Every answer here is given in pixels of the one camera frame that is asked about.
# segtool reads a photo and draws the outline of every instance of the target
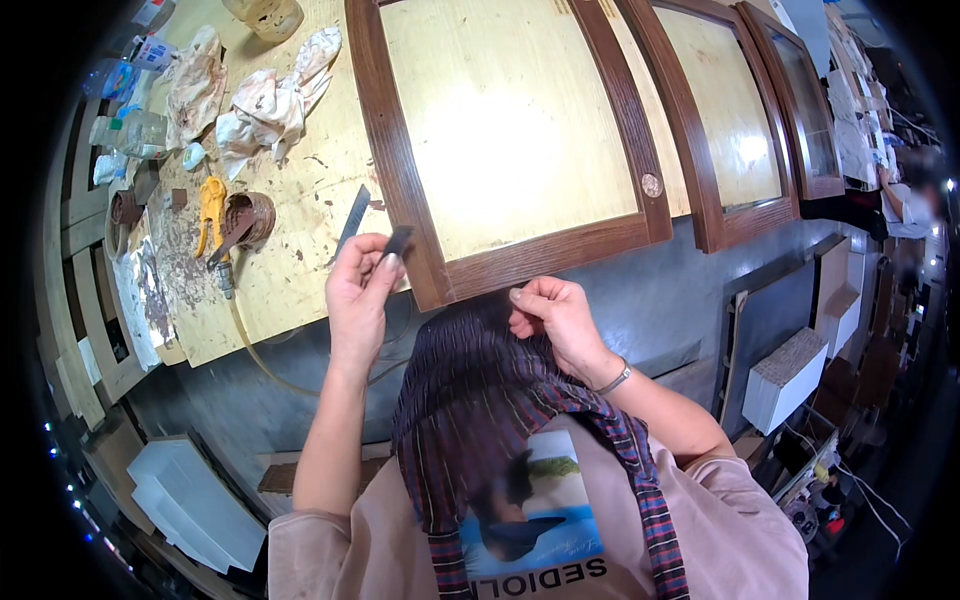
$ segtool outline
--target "rag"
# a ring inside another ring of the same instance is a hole
[[[197,245],[196,258],[204,255],[206,248],[206,231],[213,229],[213,248],[220,248],[224,243],[224,236],[220,225],[224,216],[224,199],[227,197],[227,187],[215,177],[208,177],[200,186],[200,243]]]
[[[170,119],[167,148],[186,148],[220,113],[227,89],[227,67],[220,62],[220,52],[217,30],[203,25],[163,72],[161,80],[171,84],[164,110]]]
[[[231,111],[217,117],[217,146],[229,180],[260,146],[270,146],[281,161],[300,141],[303,120],[330,86],[329,65],[341,44],[340,28],[327,27],[303,43],[287,77],[278,81],[276,69],[260,69],[240,83]]]

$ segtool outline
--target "dirty rag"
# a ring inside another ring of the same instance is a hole
[[[327,27],[303,43],[287,77],[278,81],[276,69],[260,69],[240,83],[231,111],[217,117],[217,146],[230,180],[260,146],[281,161],[300,141],[304,119],[330,86],[329,65],[341,43],[340,28]]]
[[[220,113],[227,89],[227,67],[220,62],[220,36],[203,25],[186,48],[179,50],[163,72],[170,82],[164,114],[167,148],[186,148]]]

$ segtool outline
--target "silver bracelet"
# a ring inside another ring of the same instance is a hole
[[[630,377],[630,372],[633,370],[630,367],[630,363],[628,363],[627,359],[623,356],[620,357],[620,360],[623,361],[623,372],[616,379],[614,379],[613,383],[611,383],[609,386],[600,388],[599,390],[594,390],[593,392],[595,394],[599,396],[605,396],[612,392],[616,386],[620,385]]]

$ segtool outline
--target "striped scarf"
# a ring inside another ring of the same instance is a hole
[[[564,375],[545,336],[518,340],[504,300],[464,302],[420,329],[394,414],[394,453],[429,539],[441,597],[472,597],[459,534],[468,499],[560,413],[609,441],[633,484],[657,596],[686,597],[646,424]]]

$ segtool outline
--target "wooden cabinet door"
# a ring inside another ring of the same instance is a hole
[[[800,217],[780,108],[740,14],[713,0],[620,0],[660,89],[697,248]]]
[[[777,91],[801,200],[843,194],[833,119],[804,41],[747,2],[738,2],[736,9]]]
[[[671,239],[643,103],[595,0],[347,1],[372,161],[428,310]]]

